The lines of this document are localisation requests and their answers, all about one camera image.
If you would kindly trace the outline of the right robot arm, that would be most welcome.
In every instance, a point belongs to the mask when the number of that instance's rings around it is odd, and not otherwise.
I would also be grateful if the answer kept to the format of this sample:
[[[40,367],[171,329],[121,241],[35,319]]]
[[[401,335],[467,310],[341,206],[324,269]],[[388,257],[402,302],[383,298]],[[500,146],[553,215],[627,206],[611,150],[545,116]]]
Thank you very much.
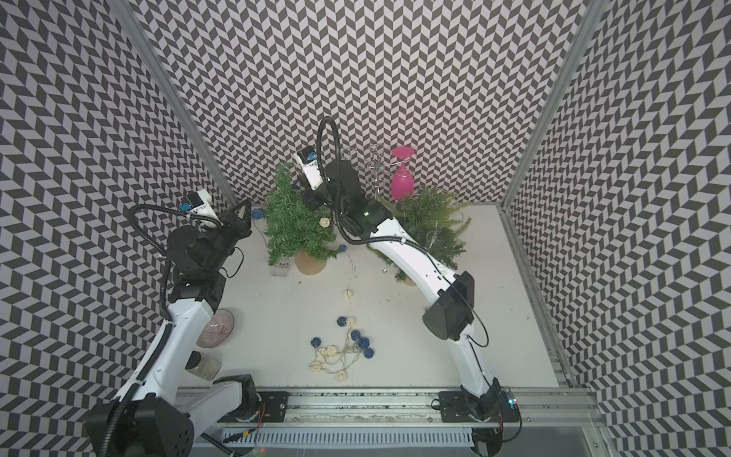
[[[332,117],[320,121],[314,145],[295,157],[306,188],[306,205],[328,208],[334,228],[346,243],[386,255],[422,291],[429,304],[423,323],[449,348],[468,415],[478,422],[521,423],[516,399],[488,369],[473,337],[483,324],[475,311],[473,276],[436,260],[384,204],[365,195],[357,171],[342,156],[340,131]]]

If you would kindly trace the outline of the blue and white ball garland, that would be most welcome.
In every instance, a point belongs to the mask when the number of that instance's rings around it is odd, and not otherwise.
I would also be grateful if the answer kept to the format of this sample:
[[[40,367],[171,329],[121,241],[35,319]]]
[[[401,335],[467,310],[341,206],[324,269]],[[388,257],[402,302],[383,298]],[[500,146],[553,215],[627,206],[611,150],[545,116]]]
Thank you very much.
[[[339,253],[312,276],[291,260],[286,278],[270,275],[265,211],[259,221],[265,249],[252,255],[247,269],[249,292],[243,312],[242,364],[267,386],[316,386],[345,380],[361,359],[360,333],[354,317],[352,256],[360,248],[336,233]]]

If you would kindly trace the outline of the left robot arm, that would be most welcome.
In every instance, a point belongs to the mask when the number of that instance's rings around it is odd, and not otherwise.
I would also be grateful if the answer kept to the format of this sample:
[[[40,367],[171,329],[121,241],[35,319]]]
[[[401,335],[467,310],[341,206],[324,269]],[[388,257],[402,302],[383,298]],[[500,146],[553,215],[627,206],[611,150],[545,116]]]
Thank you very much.
[[[225,417],[251,420],[261,404],[247,374],[221,377],[188,409],[175,406],[181,376],[196,342],[217,312],[227,278],[221,272],[237,243],[251,235],[251,202],[220,216],[171,209],[188,223],[162,246],[139,224],[138,213],[166,208],[138,204],[126,212],[131,227],[164,257],[163,323],[129,381],[95,405],[85,430],[99,456],[187,456],[197,437]]]

